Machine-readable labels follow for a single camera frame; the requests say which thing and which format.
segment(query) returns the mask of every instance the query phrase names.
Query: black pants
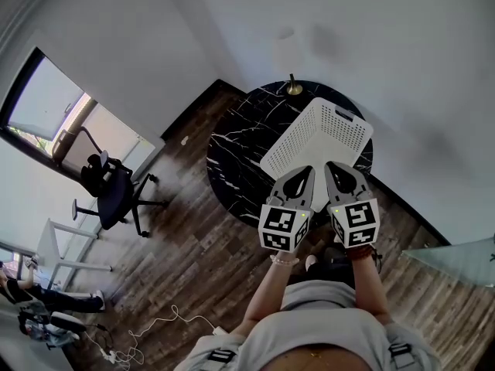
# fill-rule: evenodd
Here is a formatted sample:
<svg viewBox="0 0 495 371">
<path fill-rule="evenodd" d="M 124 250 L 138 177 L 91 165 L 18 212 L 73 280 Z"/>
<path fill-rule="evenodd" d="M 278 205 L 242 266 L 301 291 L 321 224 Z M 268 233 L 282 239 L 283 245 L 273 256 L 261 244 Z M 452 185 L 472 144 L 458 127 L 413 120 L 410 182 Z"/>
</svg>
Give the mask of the black pants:
<svg viewBox="0 0 495 371">
<path fill-rule="evenodd" d="M 354 272 L 350 262 L 327 263 L 318 262 L 311 265 L 303 275 L 292 275 L 287 285 L 302 281 L 341 281 L 351 288 L 354 287 Z"/>
<path fill-rule="evenodd" d="M 46 306 L 49 312 L 75 311 L 81 313 L 97 313 L 103 306 L 99 297 L 74 298 L 54 290 L 42 288 L 36 296 Z"/>
</svg>

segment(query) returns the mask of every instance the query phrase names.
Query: white desk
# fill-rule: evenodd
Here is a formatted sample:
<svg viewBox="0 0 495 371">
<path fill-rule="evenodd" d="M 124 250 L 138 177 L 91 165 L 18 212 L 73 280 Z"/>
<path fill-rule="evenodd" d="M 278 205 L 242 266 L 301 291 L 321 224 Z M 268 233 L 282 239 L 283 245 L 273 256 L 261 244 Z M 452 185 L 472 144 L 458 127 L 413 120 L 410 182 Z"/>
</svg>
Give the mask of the white desk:
<svg viewBox="0 0 495 371">
<path fill-rule="evenodd" d="M 65 231 L 68 233 L 75 233 L 76 235 L 81 235 L 82 237 L 91 238 L 92 240 L 87 241 L 87 244 L 84 247 L 83 251 L 86 251 L 87 248 L 93 242 L 93 240 L 98 238 L 98 235 L 94 233 L 83 230 L 77 230 L 70 226 L 64 226 L 62 224 L 55 223 L 52 220 L 48 219 L 46 221 L 45 228 L 43 229 L 43 233 L 39 238 L 38 250 L 36 251 L 36 253 L 39 255 L 39 266 L 43 270 L 46 268 L 48 271 L 51 271 L 51 278 L 49 280 L 48 288 L 52 287 L 56 273 L 58 272 L 60 267 L 93 269 L 97 271 L 111 271 L 111 267 L 108 265 L 94 265 L 94 264 L 86 264 L 76 261 L 64 260 L 60 256 L 60 250 L 59 250 L 59 245 L 56 241 L 55 230 Z"/>
</svg>

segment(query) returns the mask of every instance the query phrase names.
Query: marble tabletop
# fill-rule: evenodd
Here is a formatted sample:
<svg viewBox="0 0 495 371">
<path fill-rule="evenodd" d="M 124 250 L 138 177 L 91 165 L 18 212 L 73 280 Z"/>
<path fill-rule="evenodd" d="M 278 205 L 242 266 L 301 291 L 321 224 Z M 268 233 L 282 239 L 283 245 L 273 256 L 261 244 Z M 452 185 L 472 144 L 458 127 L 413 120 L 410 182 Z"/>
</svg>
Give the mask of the marble tabletop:
<svg viewBox="0 0 495 371">
<path fill-rule="evenodd" d="M 207 169 L 211 187 L 230 213 L 253 227 L 258 227 L 261 206 L 275 183 L 261 170 L 260 160 L 312 99 L 322 97 L 364 119 L 340 92 L 311 81 L 299 83 L 303 91 L 296 96 L 287 93 L 286 81 L 251 91 L 224 113 L 210 137 Z M 370 140 L 354 168 L 367 176 L 372 162 Z M 327 221 L 324 209 L 314 216 L 312 225 Z"/>
</svg>

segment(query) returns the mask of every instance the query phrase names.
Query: white cable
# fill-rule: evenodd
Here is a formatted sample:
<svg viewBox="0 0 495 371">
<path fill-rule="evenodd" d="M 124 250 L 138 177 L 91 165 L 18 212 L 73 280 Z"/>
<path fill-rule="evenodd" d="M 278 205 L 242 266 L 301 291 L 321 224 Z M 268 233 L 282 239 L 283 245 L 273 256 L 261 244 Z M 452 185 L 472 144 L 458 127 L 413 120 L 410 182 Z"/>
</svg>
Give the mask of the white cable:
<svg viewBox="0 0 495 371">
<path fill-rule="evenodd" d="M 114 354 L 115 354 L 115 362 L 120 363 L 120 366 L 124 369 L 124 371 L 129 371 L 130 370 L 130 368 L 131 368 L 131 360 L 134 360 L 140 366 L 142 366 L 145 363 L 145 355 L 143 354 L 143 352 L 141 352 L 138 349 L 138 340 L 137 340 L 137 338 L 141 338 L 142 335 L 145 332 L 148 332 L 151 329 L 151 327 L 153 327 L 153 325 L 155 325 L 155 323 L 158 320 L 161 321 L 161 322 L 174 322 L 175 320 L 177 320 L 179 318 L 180 320 L 182 320 L 185 323 L 190 323 L 194 319 L 201 318 L 201 319 L 203 319 L 205 322 L 207 322 L 211 326 L 212 330 L 215 329 L 215 326 L 212 325 L 207 318 L 205 318 L 205 317 L 203 317 L 201 315 L 194 316 L 193 318 L 190 318 L 189 320 L 184 319 L 182 316 L 179 315 L 179 308 L 177 308 L 176 305 L 172 305 L 172 312 L 175 315 L 174 318 L 156 318 L 155 320 L 153 320 L 153 323 L 146 330 L 143 330 L 141 332 L 141 334 L 137 334 L 136 335 L 131 330 L 128 330 L 129 335 L 134 339 L 135 345 L 129 348 L 127 354 L 125 354 L 123 352 L 114 352 Z M 105 353 L 105 351 L 101 348 L 101 346 L 99 346 L 95 341 L 93 341 L 93 339 L 91 339 L 91 337 L 87 334 L 87 332 L 85 332 L 84 334 L 86 334 L 86 337 L 88 337 L 90 341 L 92 341 L 98 348 L 100 348 L 100 351 L 102 353 Z M 141 361 L 139 361 L 138 359 L 136 359 L 136 355 L 138 353 L 141 354 L 141 357 L 142 357 L 142 360 Z"/>
</svg>

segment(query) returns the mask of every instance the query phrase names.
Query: baseboard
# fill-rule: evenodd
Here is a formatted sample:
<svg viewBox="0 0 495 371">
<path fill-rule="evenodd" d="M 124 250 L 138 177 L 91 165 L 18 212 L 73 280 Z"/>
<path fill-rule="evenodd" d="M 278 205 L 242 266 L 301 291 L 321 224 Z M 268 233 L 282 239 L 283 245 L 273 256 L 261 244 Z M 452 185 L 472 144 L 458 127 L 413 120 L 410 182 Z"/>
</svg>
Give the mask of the baseboard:
<svg viewBox="0 0 495 371">
<path fill-rule="evenodd" d="M 427 230 L 442 246 L 450 246 L 451 243 L 432 225 L 430 224 L 425 217 L 419 214 L 411 205 L 405 202 L 399 195 L 397 195 L 394 191 L 389 189 L 383 182 L 377 179 L 373 175 L 368 176 L 368 181 L 379 188 L 382 192 L 384 192 L 390 199 L 392 199 L 395 203 L 397 203 L 402 209 L 404 209 L 407 213 L 409 213 L 412 217 L 415 218 L 418 223 L 420 223 L 425 230 Z"/>
<path fill-rule="evenodd" d="M 166 141 L 167 138 L 181 125 L 185 124 L 191 117 L 191 115 L 204 104 L 207 104 L 218 92 L 220 88 L 227 88 L 238 94 L 239 96 L 246 95 L 242 90 L 237 89 L 233 85 L 226 83 L 223 80 L 216 80 L 212 83 L 201 95 L 199 95 L 191 105 L 188 106 L 184 112 L 170 125 L 165 132 L 163 132 L 161 138 Z M 383 191 L 389 198 L 402 207 L 412 217 L 414 217 L 434 238 L 437 239 L 443 246 L 449 246 L 451 243 L 437 230 L 435 229 L 421 214 L 419 214 L 411 205 L 405 202 L 399 195 L 389 189 L 383 182 L 374 177 L 369 176 L 369 181 Z"/>
<path fill-rule="evenodd" d="M 214 83 L 212 83 L 201 95 L 199 95 L 194 100 L 194 102 L 192 102 L 188 106 L 188 108 L 185 109 L 174 122 L 172 122 L 172 124 L 165 130 L 165 132 L 163 132 L 160 138 L 162 138 L 164 141 L 167 141 L 170 135 L 181 125 L 185 124 L 196 110 L 198 110 L 201 106 L 207 104 L 211 99 L 213 99 L 213 97 L 217 94 L 220 88 L 231 90 L 234 93 L 239 94 L 239 96 L 243 96 L 246 94 L 242 90 L 239 90 L 236 87 L 234 87 L 234 85 L 230 85 L 229 83 L 226 83 L 221 79 L 215 80 Z"/>
</svg>

